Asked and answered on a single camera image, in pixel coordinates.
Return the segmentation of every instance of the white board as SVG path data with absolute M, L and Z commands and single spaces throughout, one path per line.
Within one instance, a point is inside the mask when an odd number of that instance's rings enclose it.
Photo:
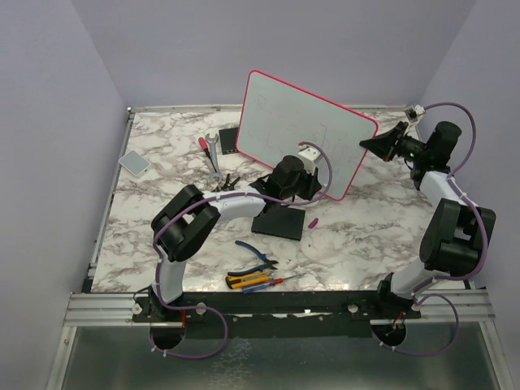
M 332 163 L 328 196 L 343 199 L 366 150 L 359 141 L 372 138 L 378 124 L 314 93 L 261 71 L 249 74 L 245 90 L 237 149 L 274 167 L 285 155 L 297 155 L 298 143 L 321 146 Z M 318 180 L 327 184 L 327 164 L 318 165 Z

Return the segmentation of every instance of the gray floor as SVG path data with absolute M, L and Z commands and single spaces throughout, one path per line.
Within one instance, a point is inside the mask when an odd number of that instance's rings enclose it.
M 436 350 L 450 324 L 409 325 L 403 347 Z M 187 341 L 202 352 L 217 340 Z M 498 389 L 479 325 L 462 325 L 455 348 L 438 357 L 406 357 L 372 339 L 232 339 L 211 359 L 185 361 L 150 352 L 147 328 L 78 330 L 67 390 L 153 389 Z

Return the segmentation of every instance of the blue screwdriver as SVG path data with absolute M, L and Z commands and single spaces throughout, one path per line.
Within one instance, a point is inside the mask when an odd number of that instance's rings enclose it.
M 243 287 L 242 292 L 244 294 L 248 294 L 248 293 L 252 293 L 254 291 L 265 290 L 266 288 L 269 288 L 270 286 L 276 286 L 277 284 L 283 283 L 285 280 L 289 280 L 292 278 L 298 278 L 300 276 L 303 276 L 303 275 L 301 275 L 301 274 L 293 275 L 293 276 L 289 276 L 288 278 L 285 278 L 285 279 L 278 278 L 278 279 L 269 280 L 268 282 L 263 282 L 263 283 L 259 283 L 259 284 L 254 284 L 252 286 Z

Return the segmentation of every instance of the silver wrench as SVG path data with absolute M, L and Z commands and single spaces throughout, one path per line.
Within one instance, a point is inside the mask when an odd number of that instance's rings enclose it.
M 219 135 L 215 134 L 211 137 L 210 134 L 206 134 L 204 138 L 210 147 L 211 162 L 214 166 L 214 173 L 212 173 L 210 177 L 211 179 L 218 179 L 220 181 L 223 179 L 223 176 L 222 173 L 220 173 L 219 160 L 217 157 L 217 141 L 219 140 Z

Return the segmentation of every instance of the wall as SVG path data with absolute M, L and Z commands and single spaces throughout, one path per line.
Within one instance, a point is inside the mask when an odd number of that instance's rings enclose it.
M 518 112 L 520 111 L 520 2 L 478 0 L 427 87 L 422 103 L 454 101 L 467 106 L 477 123 L 473 157 L 457 174 L 471 198 L 497 214 L 487 264 L 478 282 L 487 285 L 509 367 L 520 388 L 518 338 Z M 469 121 L 456 109 L 436 108 L 421 122 L 427 137 L 440 120 L 463 129 L 453 156 L 459 163 L 470 144 Z
M 419 99 L 475 0 L 72 0 L 130 106 L 240 103 L 254 68 L 337 100 Z
M 68 0 L 0 13 L 0 378 L 44 388 L 127 117 Z

